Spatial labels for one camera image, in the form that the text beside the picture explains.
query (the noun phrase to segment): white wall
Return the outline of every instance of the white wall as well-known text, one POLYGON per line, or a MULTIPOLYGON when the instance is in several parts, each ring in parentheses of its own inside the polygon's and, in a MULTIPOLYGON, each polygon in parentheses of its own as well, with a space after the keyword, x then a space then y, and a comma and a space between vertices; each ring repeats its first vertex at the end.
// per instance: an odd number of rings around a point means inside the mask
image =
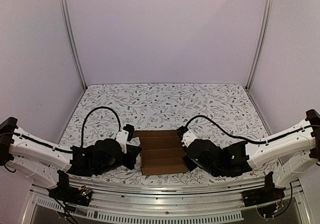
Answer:
POLYGON ((265 0, 67 0, 89 85, 245 84, 265 0))
MULTIPOLYGON (((0 93, 0 122, 58 141, 82 93, 59 0, 0 0, 0 93)), ((19 223, 30 186, 0 167, 0 223, 19 223)))
MULTIPOLYGON (((320 112, 320 0, 274 0, 251 93, 273 133, 320 112)), ((320 220, 320 168, 300 178, 320 220)))

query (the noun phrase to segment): floral patterned mat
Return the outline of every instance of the floral patterned mat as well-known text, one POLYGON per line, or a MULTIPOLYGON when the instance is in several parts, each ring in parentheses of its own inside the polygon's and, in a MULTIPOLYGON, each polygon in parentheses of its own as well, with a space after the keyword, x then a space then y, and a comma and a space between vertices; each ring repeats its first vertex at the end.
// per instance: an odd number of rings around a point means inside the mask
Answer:
MULTIPOLYGON (((79 146, 81 126, 93 108, 108 106, 119 115, 122 126, 131 124, 136 130, 175 130, 195 115, 206 115, 233 135, 259 139, 266 130, 245 90, 237 84, 104 84, 91 85, 86 90, 70 123, 61 145, 79 146)), ((199 138, 210 139, 220 147, 237 140, 229 138, 204 119, 196 119, 189 126, 199 138)), ((118 131, 114 115, 101 109, 87 120, 84 146, 97 140, 114 138, 118 131)), ((131 141, 138 145, 136 138, 131 141)), ((142 175, 140 157, 134 170, 119 167, 94 177, 74 177, 122 184, 138 185, 206 185, 265 176, 279 165, 270 161, 238 177, 213 177, 196 168, 192 172, 167 175, 142 175)))

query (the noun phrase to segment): aluminum frame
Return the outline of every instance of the aluminum frame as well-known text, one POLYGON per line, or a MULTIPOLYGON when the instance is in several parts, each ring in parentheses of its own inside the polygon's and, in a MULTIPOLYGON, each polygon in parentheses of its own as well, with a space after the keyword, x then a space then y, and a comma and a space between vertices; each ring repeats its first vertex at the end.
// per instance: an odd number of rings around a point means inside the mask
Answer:
MULTIPOLYGON (((90 206, 78 206, 75 215, 108 223, 122 223, 120 221, 122 218, 130 218, 135 220, 132 221, 135 223, 150 224, 152 220, 166 220, 167 224, 183 223, 183 220, 189 220, 189 223, 192 221, 191 223, 201 224, 206 223, 210 218, 216 218, 215 220, 218 221, 214 223, 222 223, 224 220, 219 217, 229 222, 232 221, 229 217, 235 213, 256 208, 244 206, 241 192, 261 187, 264 184, 262 180, 260 178, 258 183, 252 183, 249 180, 235 181, 230 183, 230 186, 225 183, 224 187, 217 183, 201 187, 180 186, 178 188, 174 186, 139 188, 138 185, 98 183, 95 185, 90 206)), ((83 185, 83 181, 72 180, 72 184, 83 185)), ((308 204, 298 180, 292 182, 292 188, 293 198, 296 198, 299 204, 301 221, 303 224, 310 224, 312 220, 306 208, 308 204)), ((285 190, 284 199, 290 198, 290 192, 289 188, 285 190)), ((59 211, 55 202, 48 198, 46 189, 33 185, 30 196, 23 224, 30 223, 35 205, 59 211)))
POLYGON ((68 39, 68 43, 70 46, 70 51, 71 51, 71 55, 72 55, 72 59, 73 59, 73 63, 74 63, 74 67, 77 73, 77 76, 79 78, 79 82, 81 84, 82 89, 85 91, 87 89, 87 83, 85 80, 85 76, 81 67, 81 63, 79 60, 79 55, 78 55, 78 51, 77 51, 77 47, 76 47, 76 42, 74 39, 74 34, 72 31, 72 27, 71 27, 71 21, 70 21, 70 15, 69 15, 69 10, 68 10, 68 4, 67 4, 67 0, 60 0, 60 6, 61 6, 61 12, 62 12, 62 18, 63 18, 63 23, 64 23, 64 27, 65 27, 65 32, 66 32, 66 36, 68 39))
POLYGON ((265 0, 262 26, 261 26, 261 30, 260 30, 260 34, 259 34, 259 39, 258 39, 258 43, 257 43, 256 49, 255 49, 254 58, 253 58, 252 66, 250 69, 249 77, 247 79, 246 86, 245 86, 245 89, 248 90, 248 92, 250 91, 250 89, 253 85, 255 75, 257 72, 257 68, 258 68, 258 64, 259 64, 259 60, 260 60, 260 56, 261 56, 261 53, 262 53, 262 50, 264 47, 264 42, 265 42, 265 38, 266 38, 266 33, 267 33, 267 29, 268 29, 268 23, 269 23, 271 8, 272 8, 272 2, 273 2, 273 0, 265 0))

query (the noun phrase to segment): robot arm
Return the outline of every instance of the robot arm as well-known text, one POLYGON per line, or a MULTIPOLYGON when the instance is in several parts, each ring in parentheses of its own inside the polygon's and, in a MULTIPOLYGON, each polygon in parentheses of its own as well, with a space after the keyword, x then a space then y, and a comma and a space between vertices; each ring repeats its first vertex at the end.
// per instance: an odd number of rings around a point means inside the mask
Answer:
POLYGON ((189 171, 199 167, 214 177, 237 177, 271 160, 294 154, 288 162, 265 177, 265 187, 243 193, 246 206, 253 206, 284 197, 284 189, 307 168, 320 160, 320 115, 306 112, 306 119, 297 125, 249 143, 240 141, 220 148, 210 140, 198 139, 187 127, 177 130, 189 171))
POLYGON ((0 124, 0 166, 24 173, 46 188, 50 197, 64 202, 88 206, 92 196, 88 187, 69 186, 68 174, 91 177, 122 165, 132 170, 141 151, 127 144, 134 132, 131 125, 120 130, 115 139, 98 140, 82 148, 40 139, 18 127, 17 121, 9 117, 0 124))

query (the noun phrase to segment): folded cardboard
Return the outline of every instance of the folded cardboard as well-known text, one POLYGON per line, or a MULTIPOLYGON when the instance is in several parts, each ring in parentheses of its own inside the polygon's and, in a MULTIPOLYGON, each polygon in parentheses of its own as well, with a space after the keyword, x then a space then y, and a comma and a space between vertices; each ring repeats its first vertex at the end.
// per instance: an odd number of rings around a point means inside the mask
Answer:
POLYGON ((175 130, 138 130, 133 137, 140 139, 143 175, 187 172, 182 160, 186 154, 175 130))

